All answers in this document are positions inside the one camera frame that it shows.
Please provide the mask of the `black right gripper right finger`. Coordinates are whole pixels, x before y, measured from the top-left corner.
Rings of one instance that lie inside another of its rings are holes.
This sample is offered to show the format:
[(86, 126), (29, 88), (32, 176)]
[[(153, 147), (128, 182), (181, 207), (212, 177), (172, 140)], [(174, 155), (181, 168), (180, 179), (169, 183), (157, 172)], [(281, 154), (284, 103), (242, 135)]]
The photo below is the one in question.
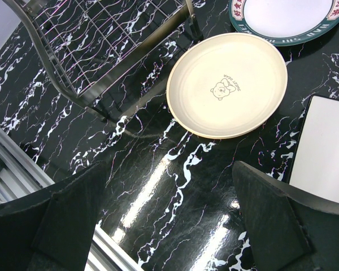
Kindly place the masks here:
[(311, 247), (289, 199), (263, 172), (237, 161), (233, 184), (258, 270), (312, 270)]

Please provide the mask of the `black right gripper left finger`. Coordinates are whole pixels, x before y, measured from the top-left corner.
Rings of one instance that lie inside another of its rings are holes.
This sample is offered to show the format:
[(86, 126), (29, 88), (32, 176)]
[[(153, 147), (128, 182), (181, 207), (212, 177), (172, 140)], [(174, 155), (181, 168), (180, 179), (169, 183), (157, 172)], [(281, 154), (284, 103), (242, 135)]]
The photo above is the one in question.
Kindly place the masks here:
[(97, 162), (52, 194), (32, 247), (66, 270), (84, 270), (107, 181)]

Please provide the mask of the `cream square plate black rim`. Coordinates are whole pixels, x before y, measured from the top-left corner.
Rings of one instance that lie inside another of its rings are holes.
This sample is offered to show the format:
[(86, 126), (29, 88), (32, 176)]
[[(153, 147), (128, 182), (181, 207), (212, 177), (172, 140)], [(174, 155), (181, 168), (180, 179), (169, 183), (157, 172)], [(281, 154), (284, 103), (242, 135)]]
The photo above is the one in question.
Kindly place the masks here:
[(339, 101), (311, 98), (289, 184), (339, 203)]

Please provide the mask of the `white round plate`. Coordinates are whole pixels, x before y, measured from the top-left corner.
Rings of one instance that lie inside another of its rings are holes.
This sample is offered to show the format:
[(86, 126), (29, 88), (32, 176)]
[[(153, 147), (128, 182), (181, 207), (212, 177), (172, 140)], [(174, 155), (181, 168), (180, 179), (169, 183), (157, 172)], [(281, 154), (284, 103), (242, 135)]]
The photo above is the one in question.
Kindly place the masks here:
[(166, 87), (169, 110), (191, 133), (242, 136), (266, 122), (288, 84), (285, 60), (268, 41), (244, 33), (210, 37), (175, 63)]

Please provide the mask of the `white plate teal rim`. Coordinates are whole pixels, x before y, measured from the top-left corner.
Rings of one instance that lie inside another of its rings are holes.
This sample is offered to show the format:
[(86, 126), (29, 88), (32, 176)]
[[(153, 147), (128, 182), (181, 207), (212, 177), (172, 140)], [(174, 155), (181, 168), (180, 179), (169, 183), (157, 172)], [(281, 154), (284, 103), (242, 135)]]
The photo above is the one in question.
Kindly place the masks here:
[(339, 0), (231, 0), (236, 31), (259, 36), (274, 46), (314, 40), (339, 23)]

